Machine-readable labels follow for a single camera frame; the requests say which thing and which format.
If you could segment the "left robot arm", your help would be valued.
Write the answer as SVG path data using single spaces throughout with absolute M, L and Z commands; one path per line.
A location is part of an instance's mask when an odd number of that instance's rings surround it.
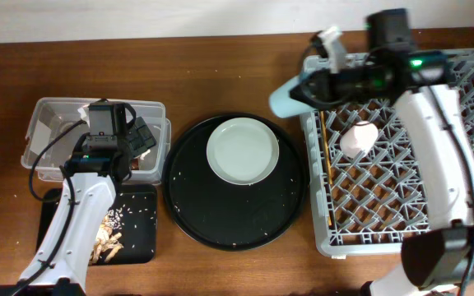
M 31 263 L 0 295 L 83 295 L 88 264 L 98 258 L 100 225 L 121 194 L 153 197 L 154 185 L 131 184 L 131 164 L 156 140 L 132 105 L 98 100 L 77 121 L 80 136 L 59 168 L 63 187 L 57 209 Z

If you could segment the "pink plastic cup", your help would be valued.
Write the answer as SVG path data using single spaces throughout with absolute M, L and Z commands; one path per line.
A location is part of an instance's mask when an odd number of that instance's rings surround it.
M 378 128 L 371 122 L 355 123 L 341 138 L 340 148 L 344 156 L 355 158 L 366 156 L 379 136 Z

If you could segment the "white napkin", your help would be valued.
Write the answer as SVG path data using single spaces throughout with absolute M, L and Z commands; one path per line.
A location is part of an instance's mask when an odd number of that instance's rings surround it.
M 82 107 L 80 107 L 77 112 L 79 113 L 80 115 L 80 119 L 85 121 L 85 122 L 89 122 L 89 105 L 86 104 L 86 105 L 83 105 Z

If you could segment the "grey round plate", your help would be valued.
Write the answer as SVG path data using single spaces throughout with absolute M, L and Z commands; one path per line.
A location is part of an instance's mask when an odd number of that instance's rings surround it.
M 253 118 L 224 121 L 207 140 L 207 163 L 227 183 L 251 186 L 277 166 L 280 145 L 274 131 Z

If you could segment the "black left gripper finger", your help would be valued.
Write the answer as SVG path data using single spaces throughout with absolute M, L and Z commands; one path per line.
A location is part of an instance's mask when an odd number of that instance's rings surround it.
M 156 144 L 156 139 L 142 117 L 137 117 L 134 123 L 134 147 L 136 149 L 150 149 Z
M 131 128 L 126 135 L 128 146 L 133 158 L 145 153 L 148 150 L 146 141 L 149 139 L 146 127 Z

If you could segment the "blue plastic cup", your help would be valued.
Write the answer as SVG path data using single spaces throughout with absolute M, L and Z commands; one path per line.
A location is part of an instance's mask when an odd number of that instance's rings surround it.
M 299 84 L 299 77 L 294 76 L 269 96 L 270 110 L 278 118 L 291 118 L 314 111 L 314 108 L 290 97 L 290 91 Z

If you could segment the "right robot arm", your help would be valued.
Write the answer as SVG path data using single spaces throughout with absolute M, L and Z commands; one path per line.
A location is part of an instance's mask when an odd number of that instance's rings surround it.
M 405 127 L 425 187 L 430 229 L 406 238 L 400 264 L 361 288 L 363 295 L 464 294 L 474 282 L 474 154 L 460 111 L 448 56 L 416 47 L 405 9 L 366 18 L 368 53 L 345 62 L 336 28 L 315 33 L 309 46 L 329 62 L 301 72 L 289 96 L 324 111 L 387 99 Z

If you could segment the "gold coffee sachet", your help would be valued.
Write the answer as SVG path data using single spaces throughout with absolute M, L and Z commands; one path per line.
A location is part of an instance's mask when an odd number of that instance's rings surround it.
M 140 163 L 140 161 L 139 161 L 138 158 L 133 159 L 133 160 L 131 161 L 131 164 L 130 164 L 131 170 L 139 170 L 139 163 Z

